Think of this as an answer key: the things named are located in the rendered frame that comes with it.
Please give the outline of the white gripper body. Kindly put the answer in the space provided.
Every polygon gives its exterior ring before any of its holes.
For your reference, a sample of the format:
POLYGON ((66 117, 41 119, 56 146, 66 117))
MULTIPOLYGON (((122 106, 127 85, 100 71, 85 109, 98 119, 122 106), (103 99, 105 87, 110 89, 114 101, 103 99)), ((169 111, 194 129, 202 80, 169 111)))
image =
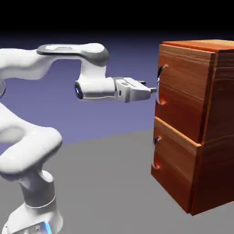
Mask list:
POLYGON ((124 80, 128 84, 129 90, 127 91, 126 103, 132 101, 143 101, 150 98, 150 88, 146 85, 142 85, 138 80, 134 80, 130 77, 125 77, 124 80))

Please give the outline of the tall wooden cabinet door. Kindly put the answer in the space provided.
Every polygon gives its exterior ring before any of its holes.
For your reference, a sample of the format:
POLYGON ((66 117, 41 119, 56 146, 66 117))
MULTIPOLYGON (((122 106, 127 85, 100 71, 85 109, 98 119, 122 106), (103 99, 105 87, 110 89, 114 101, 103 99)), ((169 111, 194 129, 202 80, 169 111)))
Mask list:
POLYGON ((161 44, 156 116, 196 143, 202 140, 216 53, 161 44))

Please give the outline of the wooden cabinet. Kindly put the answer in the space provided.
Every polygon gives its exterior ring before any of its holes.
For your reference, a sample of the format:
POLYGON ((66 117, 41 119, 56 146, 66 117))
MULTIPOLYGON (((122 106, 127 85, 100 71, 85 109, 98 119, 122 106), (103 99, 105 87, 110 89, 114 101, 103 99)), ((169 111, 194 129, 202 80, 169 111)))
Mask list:
POLYGON ((197 215, 234 202, 234 41, 211 39, 161 44, 216 53, 188 213, 197 215))

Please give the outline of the short wooden cabinet door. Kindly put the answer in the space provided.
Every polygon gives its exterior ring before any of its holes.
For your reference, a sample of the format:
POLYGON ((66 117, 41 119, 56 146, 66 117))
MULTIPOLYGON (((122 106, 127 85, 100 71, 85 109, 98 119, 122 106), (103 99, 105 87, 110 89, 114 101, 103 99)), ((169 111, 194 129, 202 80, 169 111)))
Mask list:
POLYGON ((202 145, 164 122, 154 118, 154 138, 160 136, 155 153, 158 170, 151 175, 186 212, 190 213, 194 173, 202 145))

